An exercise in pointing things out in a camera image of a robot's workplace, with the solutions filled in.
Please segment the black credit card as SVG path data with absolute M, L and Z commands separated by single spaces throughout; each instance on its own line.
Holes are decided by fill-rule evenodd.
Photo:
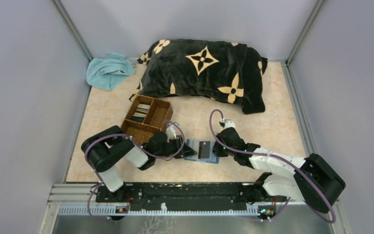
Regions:
M 210 159 L 210 155 L 211 155 L 211 142 L 200 141 L 198 159 L 202 159 L 202 160 Z

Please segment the woven brown divided basket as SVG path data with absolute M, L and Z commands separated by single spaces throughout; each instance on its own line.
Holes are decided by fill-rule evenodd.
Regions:
M 132 115 L 140 103 L 151 106 L 147 117 L 142 123 L 131 120 Z M 121 130 L 125 134 L 132 136 L 135 142 L 142 145 L 148 142 L 156 132 L 165 131 L 167 127 L 165 120 L 170 120 L 172 114 L 173 108 L 169 101 L 137 95 L 122 122 Z

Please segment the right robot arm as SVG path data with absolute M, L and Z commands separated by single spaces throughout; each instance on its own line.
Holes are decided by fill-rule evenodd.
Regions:
M 246 143 L 234 127 L 224 128 L 214 137 L 216 156 L 233 156 L 240 165 L 263 171 L 255 187 L 255 196 L 261 201 L 286 196 L 303 200 L 314 211 L 324 214 L 346 188 L 345 181 L 318 154 L 302 158 L 275 153 Z

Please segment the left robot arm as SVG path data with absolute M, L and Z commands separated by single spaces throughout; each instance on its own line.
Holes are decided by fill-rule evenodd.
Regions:
M 159 158 L 179 159 L 197 154 L 182 135 L 176 135 L 174 129 L 170 132 L 169 136 L 158 131 L 139 145 L 115 125 L 85 140 L 81 150 L 101 183 L 95 191 L 96 201 L 124 202 L 130 198 L 130 190 L 115 166 L 123 158 L 144 171 Z

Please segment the teal leather card holder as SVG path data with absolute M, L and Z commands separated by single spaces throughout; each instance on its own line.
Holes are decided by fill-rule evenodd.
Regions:
M 184 160 L 212 164 L 219 163 L 219 158 L 213 153 L 213 146 L 215 142 L 187 139 L 186 144 L 192 149 L 192 152 L 187 153 Z

